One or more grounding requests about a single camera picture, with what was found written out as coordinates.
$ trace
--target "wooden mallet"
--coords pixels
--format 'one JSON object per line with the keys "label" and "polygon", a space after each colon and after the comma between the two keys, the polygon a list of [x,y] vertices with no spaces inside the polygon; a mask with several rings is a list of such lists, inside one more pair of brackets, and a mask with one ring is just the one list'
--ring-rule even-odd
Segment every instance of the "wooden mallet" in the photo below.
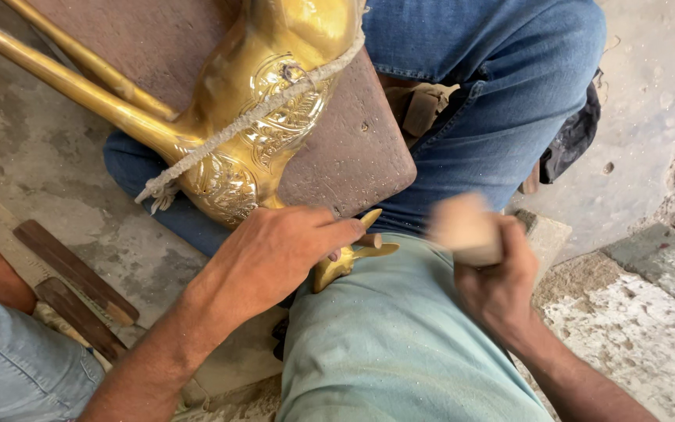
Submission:
{"label": "wooden mallet", "polygon": [[428,227],[429,239],[452,251],[458,264],[480,268],[502,262],[502,236],[496,216],[478,193],[437,202]]}

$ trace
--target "brass sculpture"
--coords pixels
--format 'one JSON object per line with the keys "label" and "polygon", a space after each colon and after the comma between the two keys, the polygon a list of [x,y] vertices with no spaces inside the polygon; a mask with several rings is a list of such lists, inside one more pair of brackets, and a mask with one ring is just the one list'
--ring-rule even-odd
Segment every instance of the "brass sculpture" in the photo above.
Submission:
{"label": "brass sculpture", "polygon": [[[361,223],[367,229],[379,218],[382,210],[373,209],[361,217]],[[348,275],[353,270],[355,260],[361,257],[380,257],[392,254],[400,248],[397,243],[384,243],[378,249],[365,247],[357,251],[353,250],[351,245],[341,249],[341,256],[337,261],[332,262],[329,259],[322,260],[314,267],[314,284],[312,290],[319,293],[325,289],[336,278]]]}
{"label": "brass sculpture", "polygon": [[[343,54],[355,40],[362,13],[356,0],[245,0],[239,19],[203,64],[190,106],[177,113],[26,0],[2,1],[110,92],[0,31],[1,54],[154,149],[169,166],[242,113]],[[231,229],[257,206],[285,206],[277,196],[280,177],[324,110],[336,78],[314,83],[221,143],[177,179],[184,194]]]}

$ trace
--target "brass leg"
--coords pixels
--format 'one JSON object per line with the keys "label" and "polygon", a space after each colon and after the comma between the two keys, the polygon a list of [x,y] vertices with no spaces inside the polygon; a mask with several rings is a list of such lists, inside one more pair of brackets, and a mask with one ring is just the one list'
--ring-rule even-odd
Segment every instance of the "brass leg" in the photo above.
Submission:
{"label": "brass leg", "polygon": [[131,137],[163,152],[184,136],[174,124],[127,104],[83,76],[72,72],[50,57],[33,50],[0,31],[0,54],[32,73],[43,82],[112,122]]}
{"label": "brass leg", "polygon": [[92,72],[98,79],[103,81],[106,87],[119,98],[123,98],[129,104],[163,118],[168,122],[174,120],[178,115],[178,112],[171,106],[164,104],[139,88],[134,82],[116,70],[116,68],[51,22],[49,18],[42,15],[41,12],[26,0],[2,1],[9,7],[12,7],[15,12],[33,24],[47,37],[51,38],[75,64]]}

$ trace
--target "hand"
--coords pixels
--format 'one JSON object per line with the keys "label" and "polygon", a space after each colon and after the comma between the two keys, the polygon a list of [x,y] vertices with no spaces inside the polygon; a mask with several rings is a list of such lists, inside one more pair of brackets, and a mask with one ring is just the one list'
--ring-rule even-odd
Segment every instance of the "hand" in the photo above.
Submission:
{"label": "hand", "polygon": [[185,294],[214,299],[240,324],[285,299],[329,254],[365,233],[321,207],[257,208],[220,246]]}
{"label": "hand", "polygon": [[455,286],[465,311],[517,353],[514,349],[533,324],[541,323],[530,306],[539,263],[527,244],[522,223],[513,216],[495,218],[502,232],[502,263],[482,270],[455,264]]}

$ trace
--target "blue jeans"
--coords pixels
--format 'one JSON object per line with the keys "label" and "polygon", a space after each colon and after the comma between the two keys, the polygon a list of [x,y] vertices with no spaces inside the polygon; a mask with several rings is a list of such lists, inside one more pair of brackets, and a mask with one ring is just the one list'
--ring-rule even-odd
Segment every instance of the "blue jeans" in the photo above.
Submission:
{"label": "blue jeans", "polygon": [[80,343],[0,304],[0,422],[76,419],[103,377]]}
{"label": "blue jeans", "polygon": [[[384,213],[371,231],[422,236],[429,206],[465,191],[480,191],[492,209],[503,208],[585,103],[605,43],[600,7],[593,0],[368,0],[368,6],[366,47],[378,73],[461,87],[411,148],[416,181],[375,206]],[[133,197],[167,167],[122,132],[109,136],[104,158]],[[155,218],[208,256],[229,233],[183,194]]]}

